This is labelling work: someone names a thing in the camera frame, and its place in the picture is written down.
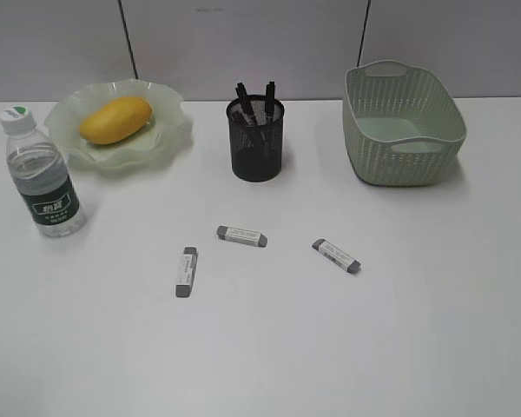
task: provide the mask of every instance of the water bottle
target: water bottle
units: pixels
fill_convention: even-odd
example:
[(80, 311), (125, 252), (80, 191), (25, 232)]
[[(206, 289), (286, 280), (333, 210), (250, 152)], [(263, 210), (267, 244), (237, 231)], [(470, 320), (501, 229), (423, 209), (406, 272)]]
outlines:
[(36, 128), (30, 109), (7, 108), (0, 123), (8, 136), (6, 155), (11, 178), (39, 230), (50, 237), (70, 235), (85, 215), (58, 149)]

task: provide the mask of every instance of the gray wall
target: gray wall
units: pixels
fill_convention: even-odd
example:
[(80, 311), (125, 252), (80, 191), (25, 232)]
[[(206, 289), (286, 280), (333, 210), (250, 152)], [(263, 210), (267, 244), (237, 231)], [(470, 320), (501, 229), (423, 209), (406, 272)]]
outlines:
[[(243, 81), (338, 98), (369, 0), (122, 0), (139, 77), (191, 100)], [(521, 0), (372, 0), (361, 63), (434, 71), (455, 96), (521, 96)], [(134, 76), (117, 0), (0, 3), (0, 101), (57, 100)]]
[(57, 100), (132, 75), (116, 0), (0, 2), (0, 102)]
[(361, 63), (385, 58), (454, 96), (521, 96), (521, 0), (373, 0)]
[(279, 98), (341, 96), (366, 0), (124, 0), (139, 77), (190, 100), (277, 83)]

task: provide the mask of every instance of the pen holder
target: pen holder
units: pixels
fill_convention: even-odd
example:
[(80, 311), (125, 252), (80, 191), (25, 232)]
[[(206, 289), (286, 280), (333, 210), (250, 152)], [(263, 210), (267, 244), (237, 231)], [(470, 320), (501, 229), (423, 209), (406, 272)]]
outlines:
[(284, 106), (274, 100), (274, 117), (267, 118), (265, 96), (249, 96), (254, 117), (241, 108), (239, 99), (226, 108), (232, 170), (242, 180), (268, 181), (280, 173)]

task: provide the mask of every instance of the white bottle cap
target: white bottle cap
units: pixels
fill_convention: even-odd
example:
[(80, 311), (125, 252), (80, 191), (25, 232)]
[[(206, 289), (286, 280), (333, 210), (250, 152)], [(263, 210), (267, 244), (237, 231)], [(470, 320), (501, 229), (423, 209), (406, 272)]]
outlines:
[(31, 132), (36, 127), (31, 110), (24, 106), (8, 107), (1, 111), (0, 123), (8, 136)]

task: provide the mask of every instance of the yellow mango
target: yellow mango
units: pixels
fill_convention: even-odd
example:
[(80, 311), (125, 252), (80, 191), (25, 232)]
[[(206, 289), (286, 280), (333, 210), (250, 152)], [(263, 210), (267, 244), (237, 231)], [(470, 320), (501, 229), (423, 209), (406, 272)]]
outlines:
[(152, 115), (150, 105), (140, 97), (120, 97), (87, 117), (79, 133), (91, 143), (108, 145), (133, 135)]

